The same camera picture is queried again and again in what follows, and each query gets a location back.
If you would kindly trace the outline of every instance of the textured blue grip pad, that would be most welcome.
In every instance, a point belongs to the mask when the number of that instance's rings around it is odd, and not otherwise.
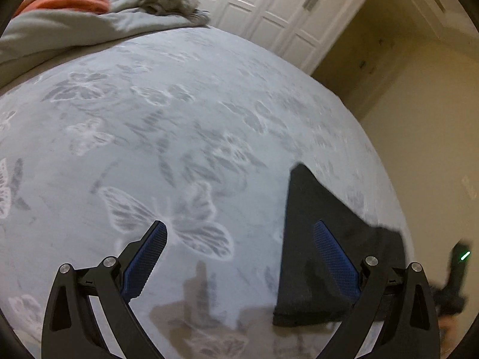
[[[314,243],[342,295],[356,302],[361,295],[359,274],[324,222],[314,224]]]
[[[165,224],[159,222],[128,265],[123,276],[121,296],[126,303],[138,297],[163,252],[168,233]]]

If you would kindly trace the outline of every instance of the cabinet handle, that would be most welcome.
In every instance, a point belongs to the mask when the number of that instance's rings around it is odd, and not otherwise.
[[[311,0],[306,0],[303,4],[303,9],[306,9],[306,7],[310,4]]]
[[[318,3],[318,1],[319,0],[311,0],[310,3],[307,5],[306,10],[308,10],[308,12],[311,12]]]

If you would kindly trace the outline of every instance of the bed sheet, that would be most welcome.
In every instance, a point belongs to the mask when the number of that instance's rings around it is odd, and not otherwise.
[[[361,126],[288,62],[215,28],[67,59],[0,98],[0,306],[37,357],[58,267],[96,266],[159,219],[168,245],[130,305],[166,358],[315,358],[337,325],[271,324],[297,162],[412,260]]]

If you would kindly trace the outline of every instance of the black towel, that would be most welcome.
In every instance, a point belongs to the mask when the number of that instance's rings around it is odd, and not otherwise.
[[[273,324],[314,325],[341,321],[354,304],[339,291],[314,243],[314,226],[322,221],[355,269],[369,255],[391,267],[406,267],[398,232],[371,227],[298,164],[289,181],[278,302]],[[384,296],[376,319],[384,320],[390,306]]]

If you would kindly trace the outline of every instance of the beige wall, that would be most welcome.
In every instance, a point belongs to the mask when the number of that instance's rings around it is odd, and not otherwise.
[[[416,259],[444,283],[450,249],[474,242],[460,316],[464,333],[479,311],[479,63],[420,43],[361,124],[377,149],[406,215]]]
[[[349,94],[375,68],[388,45],[389,38],[360,10],[311,76],[348,106]]]

